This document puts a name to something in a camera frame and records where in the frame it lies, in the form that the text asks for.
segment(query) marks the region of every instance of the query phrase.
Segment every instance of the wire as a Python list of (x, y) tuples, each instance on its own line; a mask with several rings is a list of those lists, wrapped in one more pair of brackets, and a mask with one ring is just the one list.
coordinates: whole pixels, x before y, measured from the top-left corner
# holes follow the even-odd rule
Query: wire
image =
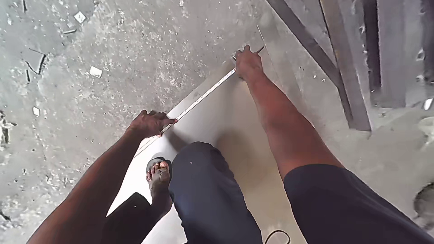
[(267, 237), (267, 239), (265, 240), (265, 243), (264, 243), (264, 244), (267, 244), (267, 242), (268, 242), (268, 240), (270, 239), (270, 237), (271, 237), (272, 235), (274, 235), (275, 233), (277, 233), (277, 232), (282, 232), (282, 233), (284, 233), (284, 234), (288, 237), (288, 242), (287, 242), (286, 244), (289, 244), (289, 243), (291, 242), (291, 238), (289, 237), (289, 235), (288, 235), (286, 232), (281, 231), (281, 230), (275, 230), (275, 231), (271, 232), (271, 233), (268, 235), (268, 237)]

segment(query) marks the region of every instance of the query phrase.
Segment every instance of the cement floor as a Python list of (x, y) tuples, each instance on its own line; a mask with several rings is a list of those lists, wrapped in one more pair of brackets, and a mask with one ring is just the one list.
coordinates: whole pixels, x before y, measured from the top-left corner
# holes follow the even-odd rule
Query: cement floor
[[(170, 111), (250, 41), (261, 0), (0, 2), (0, 243), (24, 243), (142, 109)], [(86, 20), (79, 24), (74, 15)], [(76, 28), (72, 34), (64, 31)], [(47, 55), (41, 74), (42, 55)], [(102, 77), (89, 75), (91, 66)], [(26, 77), (29, 70), (30, 81)], [(35, 116), (33, 107), (40, 110)]]
[[(140, 110), (170, 111), (233, 51), (255, 42), (259, 18), (270, 10), (260, 0), (47, 0), (26, 1), (26, 8), (20, 1), (0, 3), (0, 108), (17, 124), (0, 151), (4, 244), (25, 242)], [(87, 17), (81, 25), (73, 18), (79, 10)], [(412, 110), (371, 134), (349, 130), (331, 81), (284, 24), (276, 26), (303, 112), (326, 144), (414, 217), (413, 198), (434, 175), (434, 150), (421, 151), (425, 138), (417, 123), (434, 112)], [(76, 33), (62, 34), (73, 28)], [(26, 61), (37, 65), (40, 56), (29, 48), (47, 54), (41, 75), (30, 71), (30, 82)], [(269, 51), (273, 80), (286, 91), (288, 71)], [(90, 66), (103, 70), (102, 77), (90, 76)]]

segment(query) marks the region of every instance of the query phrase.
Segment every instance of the debris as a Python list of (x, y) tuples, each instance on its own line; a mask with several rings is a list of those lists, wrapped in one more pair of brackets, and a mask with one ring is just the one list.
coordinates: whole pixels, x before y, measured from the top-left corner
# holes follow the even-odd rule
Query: debris
[(433, 103), (433, 98), (428, 98), (427, 100), (425, 100), (424, 102), (424, 110), (428, 110), (431, 108), (431, 105)]
[(39, 108), (33, 107), (33, 114), (39, 117), (41, 115)]
[(1, 210), (0, 210), (0, 216), (3, 217), (3, 219), (6, 220), (6, 221), (10, 221), (10, 217), (9, 217), (9, 216), (6, 216), (6, 215), (3, 213), (3, 211), (1, 211)]
[(23, 11), (27, 12), (26, 0), (23, 0)]
[(63, 34), (72, 34), (72, 33), (76, 32), (76, 31), (77, 31), (77, 29), (74, 28), (73, 30), (67, 30), (67, 31), (63, 32)]
[(42, 64), (44, 63), (47, 55), (31, 48), (24, 50), (23, 55), (25, 62), (30, 68), (30, 70), (32, 70), (35, 74), (40, 75), (42, 70)]
[(434, 117), (431, 116), (422, 119), (418, 124), (418, 128), (427, 136), (427, 141), (422, 147), (422, 150), (424, 150), (431, 142), (434, 141)]
[(44, 56), (42, 56), (41, 62), (39, 63), (39, 67), (38, 67), (38, 75), (41, 74), (42, 71), (42, 65), (44, 64), (45, 58), (47, 57), (47, 55), (44, 54)]
[(101, 78), (102, 70), (100, 70), (100, 69), (98, 69), (96, 67), (91, 66), (89, 73), (91, 75), (95, 76), (95, 77)]
[(83, 21), (86, 20), (86, 16), (84, 16), (84, 14), (79, 11), (76, 15), (74, 15), (74, 18), (81, 24), (83, 23)]
[(26, 78), (27, 78), (27, 82), (30, 82), (30, 75), (28, 69), (26, 69)]
[(15, 123), (6, 122), (5, 114), (0, 110), (0, 151), (3, 151), (6, 144), (9, 143), (9, 130), (16, 126)]

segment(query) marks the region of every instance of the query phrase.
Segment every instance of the flip-flop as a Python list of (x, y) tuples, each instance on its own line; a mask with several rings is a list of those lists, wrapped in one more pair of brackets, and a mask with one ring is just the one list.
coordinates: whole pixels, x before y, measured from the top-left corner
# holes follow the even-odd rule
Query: flip-flop
[(151, 159), (148, 162), (148, 165), (146, 165), (146, 172), (150, 171), (151, 168), (152, 168), (152, 166), (154, 166), (157, 163), (161, 163), (161, 162), (166, 162), (167, 163), (167, 167), (159, 168), (159, 169), (156, 170), (156, 172), (160, 171), (160, 174), (161, 174), (164, 171), (166, 171), (167, 168), (169, 168), (169, 175), (170, 175), (169, 176), (169, 182), (170, 182), (170, 180), (172, 180), (172, 162), (170, 162), (170, 160), (166, 160), (163, 157), (156, 157), (156, 158)]

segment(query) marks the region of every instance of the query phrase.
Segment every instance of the broken tile piece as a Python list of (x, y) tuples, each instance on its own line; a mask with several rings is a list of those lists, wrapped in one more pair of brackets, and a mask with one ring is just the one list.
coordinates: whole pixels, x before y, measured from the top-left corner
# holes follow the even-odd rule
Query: broken tile piece
[(89, 73), (91, 75), (95, 76), (95, 77), (101, 78), (102, 70), (100, 70), (100, 69), (98, 69), (96, 67), (91, 66)]
[(33, 107), (33, 114), (39, 117), (41, 115), (39, 108)]
[(428, 110), (431, 108), (431, 104), (433, 103), (433, 99), (429, 98), (424, 102), (424, 110)]
[(74, 18), (81, 24), (83, 23), (83, 21), (86, 20), (86, 16), (84, 16), (84, 14), (79, 11), (76, 15), (74, 15)]

